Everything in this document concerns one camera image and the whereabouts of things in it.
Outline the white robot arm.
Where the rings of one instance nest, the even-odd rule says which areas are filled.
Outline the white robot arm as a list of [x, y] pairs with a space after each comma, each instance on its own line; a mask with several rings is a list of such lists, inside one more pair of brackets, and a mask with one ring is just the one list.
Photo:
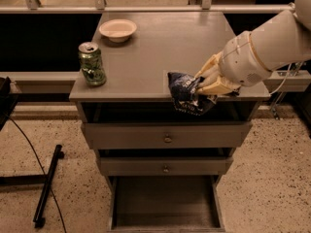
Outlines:
[[311, 0], [294, 0], [284, 10], [252, 31], [229, 40], [196, 75], [200, 95], [228, 94], [241, 86], [268, 79], [288, 64], [311, 59]]

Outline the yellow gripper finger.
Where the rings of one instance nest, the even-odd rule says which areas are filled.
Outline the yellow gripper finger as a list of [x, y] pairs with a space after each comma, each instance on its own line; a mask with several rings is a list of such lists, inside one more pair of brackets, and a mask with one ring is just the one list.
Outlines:
[[217, 76], [217, 56], [212, 55], [203, 67], [195, 74], [195, 77], [204, 79], [213, 79]]
[[220, 95], [223, 91], [221, 79], [216, 78], [214, 81], [206, 79], [203, 83], [200, 83], [196, 92], [200, 95]]

